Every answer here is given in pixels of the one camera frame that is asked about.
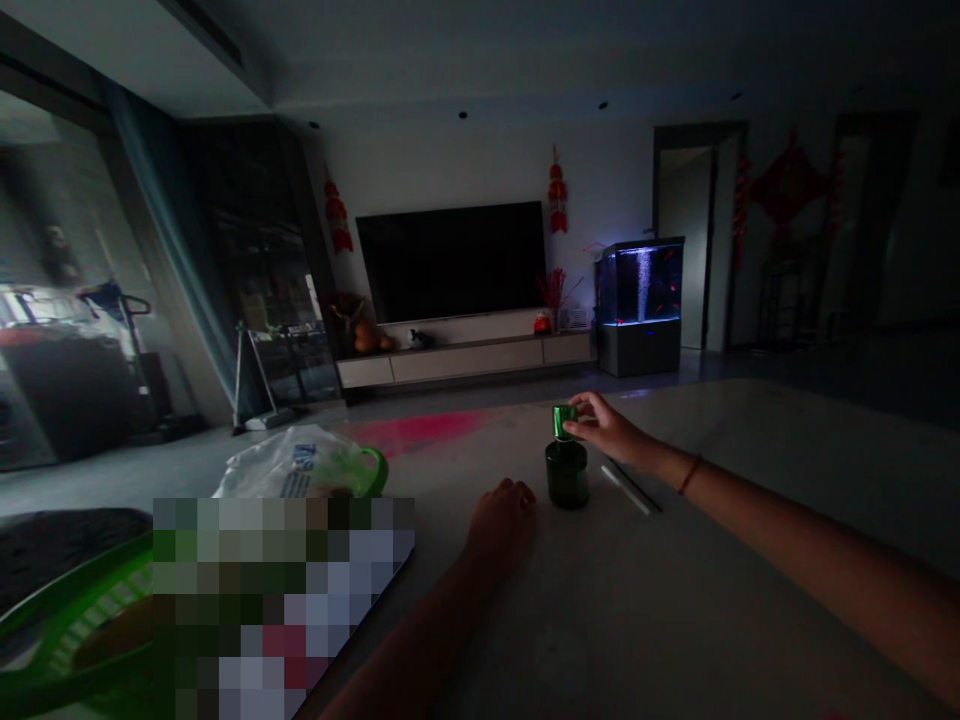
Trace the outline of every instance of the ceiling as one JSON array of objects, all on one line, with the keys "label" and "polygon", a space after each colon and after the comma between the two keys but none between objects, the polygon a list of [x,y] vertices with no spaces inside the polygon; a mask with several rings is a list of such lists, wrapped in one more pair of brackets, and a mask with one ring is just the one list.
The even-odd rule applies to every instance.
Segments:
[{"label": "ceiling", "polygon": [[275,109],[324,127],[586,116],[604,100],[608,115],[742,114],[861,84],[861,99],[897,95],[947,61],[960,78],[953,0],[201,1],[265,58]]},{"label": "ceiling", "polygon": [[58,140],[60,134],[50,113],[0,91],[0,147]]},{"label": "ceiling", "polygon": [[[305,127],[743,116],[783,102],[877,103],[960,81],[955,0],[0,0],[178,117],[275,110]],[[732,105],[734,93],[742,97]]]},{"label": "ceiling", "polygon": [[[0,0],[0,10],[175,117],[262,113],[256,72],[231,67],[167,0]],[[257,58],[245,65],[257,68]]]}]

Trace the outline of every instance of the green glass bottle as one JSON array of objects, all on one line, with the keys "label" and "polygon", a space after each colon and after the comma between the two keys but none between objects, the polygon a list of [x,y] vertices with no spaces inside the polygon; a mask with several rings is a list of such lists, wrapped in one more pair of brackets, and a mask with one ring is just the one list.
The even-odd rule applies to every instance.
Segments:
[{"label": "green glass bottle", "polygon": [[576,420],[577,410],[569,405],[553,408],[553,434],[556,440],[544,454],[547,457],[547,489],[550,500],[564,510],[579,510],[590,499],[587,487],[587,450],[563,429],[567,420]]}]

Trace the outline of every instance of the black tv screen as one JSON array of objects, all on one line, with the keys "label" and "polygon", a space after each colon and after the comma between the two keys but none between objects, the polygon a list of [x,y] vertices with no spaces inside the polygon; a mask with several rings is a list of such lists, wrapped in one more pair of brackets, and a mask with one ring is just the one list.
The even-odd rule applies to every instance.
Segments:
[{"label": "black tv screen", "polygon": [[381,323],[543,305],[539,202],[357,218]]}]

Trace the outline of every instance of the red bracelet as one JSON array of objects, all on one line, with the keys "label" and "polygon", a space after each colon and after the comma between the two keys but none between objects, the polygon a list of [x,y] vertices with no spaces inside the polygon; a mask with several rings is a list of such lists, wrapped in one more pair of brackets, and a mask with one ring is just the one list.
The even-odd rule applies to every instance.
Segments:
[{"label": "red bracelet", "polygon": [[690,472],[687,473],[687,476],[683,479],[683,482],[680,483],[680,489],[677,490],[677,495],[683,495],[687,491],[687,485],[690,484],[690,478],[693,477],[693,474],[697,471],[697,468],[700,467],[700,461],[703,460],[703,455],[697,455],[697,459],[693,462],[693,467],[690,468]]}]

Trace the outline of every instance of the marble tabletop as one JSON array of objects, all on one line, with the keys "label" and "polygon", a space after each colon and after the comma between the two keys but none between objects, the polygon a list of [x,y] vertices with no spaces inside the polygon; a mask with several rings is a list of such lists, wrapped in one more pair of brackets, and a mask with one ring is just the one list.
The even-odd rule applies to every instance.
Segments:
[{"label": "marble tabletop", "polygon": [[[661,439],[960,577],[960,437],[755,380],[608,397]],[[414,497],[417,549],[298,718],[315,717],[463,546],[502,477],[540,499],[529,563],[498,593],[441,717],[950,717],[915,682],[651,478],[645,517],[590,450],[589,505],[547,498],[550,404],[343,425]]]}]

